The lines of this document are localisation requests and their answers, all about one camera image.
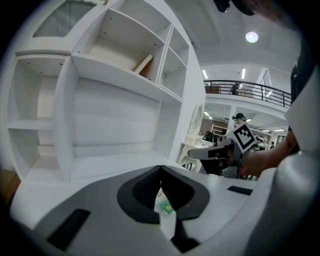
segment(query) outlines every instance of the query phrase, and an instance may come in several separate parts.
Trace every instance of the railing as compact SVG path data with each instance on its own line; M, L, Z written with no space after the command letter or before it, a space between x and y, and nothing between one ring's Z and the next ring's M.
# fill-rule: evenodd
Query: railing
M235 80L205 80L207 94L226 94L258 99L285 108L291 105L291 94L263 84Z

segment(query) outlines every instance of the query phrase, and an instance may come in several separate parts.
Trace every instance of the white wall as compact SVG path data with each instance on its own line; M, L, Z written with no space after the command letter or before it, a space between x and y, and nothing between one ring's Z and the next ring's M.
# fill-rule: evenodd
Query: white wall
M271 84L273 88L281 91L291 93L290 75L279 72L277 70L269 69Z

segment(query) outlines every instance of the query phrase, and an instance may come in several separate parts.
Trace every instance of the black slot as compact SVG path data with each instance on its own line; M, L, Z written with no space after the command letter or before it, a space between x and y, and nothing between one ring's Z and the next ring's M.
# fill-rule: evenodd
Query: black slot
M244 195L248 195L250 196L252 193L252 189L249 188L244 188L244 187L239 187L239 186L230 186L228 188L228 190L236 192L236 193L240 193L240 194L244 194Z
M90 211L76 209L47 239L53 246L65 251L90 215Z

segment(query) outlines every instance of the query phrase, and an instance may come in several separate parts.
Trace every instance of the white column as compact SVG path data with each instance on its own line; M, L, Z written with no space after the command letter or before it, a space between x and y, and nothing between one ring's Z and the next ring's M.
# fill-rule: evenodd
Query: white column
M226 129L226 133L232 131L235 128L234 127L235 120L232 120L232 117L236 114L236 108L237 108L236 106L231 106L229 123L228 123L228 127Z

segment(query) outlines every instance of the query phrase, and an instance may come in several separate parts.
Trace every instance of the ceiling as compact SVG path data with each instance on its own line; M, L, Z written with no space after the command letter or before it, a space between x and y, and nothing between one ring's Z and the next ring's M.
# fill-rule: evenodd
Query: ceiling
M259 83L266 69L258 65L250 64L218 64L201 67L206 71L208 80L239 80L251 83ZM242 69L245 69L245 77L241 79Z
M206 103L204 109L214 120L221 121L225 118L230 118L231 106L229 105ZM236 113L243 113L246 119L252 119L248 122L248 124L251 127L259 130L288 130L288 124L286 120L267 113L238 106L236 107Z
M297 32L266 18L242 14L231 2L218 11L213 0L165 0L189 36L200 66L247 63L290 73L300 51ZM256 32L256 43L246 41Z

